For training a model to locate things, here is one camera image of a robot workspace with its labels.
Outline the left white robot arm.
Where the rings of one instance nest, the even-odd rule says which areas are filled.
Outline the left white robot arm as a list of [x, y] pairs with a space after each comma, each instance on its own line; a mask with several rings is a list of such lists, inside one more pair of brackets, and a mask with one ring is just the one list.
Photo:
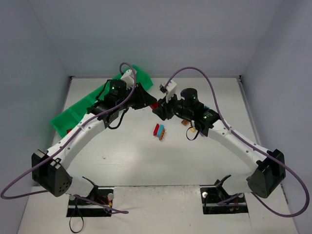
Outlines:
[[148, 107], [156, 102], [141, 83], [132, 88], [121, 79], [110, 80], [107, 94], [96, 97], [82, 120], [56, 145], [45, 152], [36, 150], [31, 157], [32, 179], [55, 197], [63, 194], [88, 197], [95, 185], [69, 175], [67, 169], [79, 152], [119, 117], [119, 112]]

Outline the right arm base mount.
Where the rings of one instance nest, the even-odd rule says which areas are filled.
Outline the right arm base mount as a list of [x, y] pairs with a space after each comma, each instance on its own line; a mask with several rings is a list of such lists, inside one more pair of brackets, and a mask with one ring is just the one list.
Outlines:
[[204, 215], [234, 215], [249, 212], [244, 194], [229, 195], [223, 183], [230, 178], [217, 179], [212, 186], [201, 186], [201, 204]]

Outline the long red lego brick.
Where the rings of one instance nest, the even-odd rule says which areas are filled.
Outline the long red lego brick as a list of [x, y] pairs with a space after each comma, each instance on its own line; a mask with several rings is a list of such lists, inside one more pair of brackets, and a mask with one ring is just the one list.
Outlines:
[[150, 107], [154, 110], [158, 107], [158, 103], [155, 102], [155, 103], [151, 104]]

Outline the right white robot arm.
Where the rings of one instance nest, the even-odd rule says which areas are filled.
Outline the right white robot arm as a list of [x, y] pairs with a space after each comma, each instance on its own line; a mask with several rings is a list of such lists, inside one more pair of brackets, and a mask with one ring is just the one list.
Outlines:
[[268, 198], [286, 176], [285, 169], [280, 165], [285, 162], [283, 153], [279, 150], [271, 152], [235, 134], [216, 111], [198, 100], [196, 89], [186, 88], [180, 95], [180, 99], [176, 95], [170, 100], [165, 97], [159, 99], [153, 113], [162, 120], [176, 116], [189, 121], [196, 130], [219, 142], [249, 168], [242, 175], [226, 175], [214, 185], [228, 195], [252, 192], [261, 198]]

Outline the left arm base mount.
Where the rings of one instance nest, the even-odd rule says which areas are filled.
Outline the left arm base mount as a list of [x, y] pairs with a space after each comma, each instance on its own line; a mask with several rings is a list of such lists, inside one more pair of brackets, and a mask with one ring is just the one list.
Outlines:
[[[94, 188], [87, 196], [87, 201], [74, 196], [69, 197], [66, 216], [70, 218], [69, 229], [73, 234], [78, 234], [83, 230], [85, 217], [111, 217], [113, 214], [107, 207], [113, 206], [114, 189], [99, 187], [91, 180], [85, 177], [84, 179], [91, 182]], [[79, 218], [81, 220], [81, 227], [79, 230], [73, 227], [73, 218]]]

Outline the brown lego plate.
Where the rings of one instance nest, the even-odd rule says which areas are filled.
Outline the brown lego plate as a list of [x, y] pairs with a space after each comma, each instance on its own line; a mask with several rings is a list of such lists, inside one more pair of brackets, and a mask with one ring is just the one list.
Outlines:
[[191, 125], [191, 123], [187, 120], [182, 120], [181, 124], [184, 126], [190, 126]]

